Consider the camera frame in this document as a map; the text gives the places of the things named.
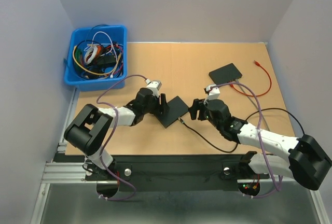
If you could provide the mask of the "black network switch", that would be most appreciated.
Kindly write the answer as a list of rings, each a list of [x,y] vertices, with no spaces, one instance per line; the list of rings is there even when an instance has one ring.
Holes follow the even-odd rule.
[[[240,79],[242,73],[233,63],[230,63],[209,72],[209,77],[216,85],[219,85]]]
[[[169,110],[166,113],[155,115],[165,129],[188,112],[188,105],[179,96],[171,99],[167,105]]]

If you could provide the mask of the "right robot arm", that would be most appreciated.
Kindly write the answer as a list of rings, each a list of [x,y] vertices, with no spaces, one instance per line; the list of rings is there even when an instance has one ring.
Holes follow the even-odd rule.
[[[289,137],[258,129],[232,116],[228,106],[218,99],[195,99],[188,111],[193,120],[209,121],[226,140],[262,150],[239,164],[244,177],[273,171],[307,189],[318,190],[331,169],[330,157],[310,135]]]

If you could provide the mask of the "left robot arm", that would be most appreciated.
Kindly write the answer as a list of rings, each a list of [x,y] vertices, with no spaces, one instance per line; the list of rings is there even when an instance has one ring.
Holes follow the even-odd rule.
[[[103,179],[113,176],[120,181],[115,170],[115,158],[106,151],[104,140],[109,129],[114,134],[118,125],[132,127],[140,123],[146,114],[164,117],[170,112],[170,102],[164,93],[157,95],[157,90],[141,88],[135,99],[123,107],[98,108],[85,105],[64,131],[64,139],[80,150],[91,162],[82,168],[88,176],[99,174]]]

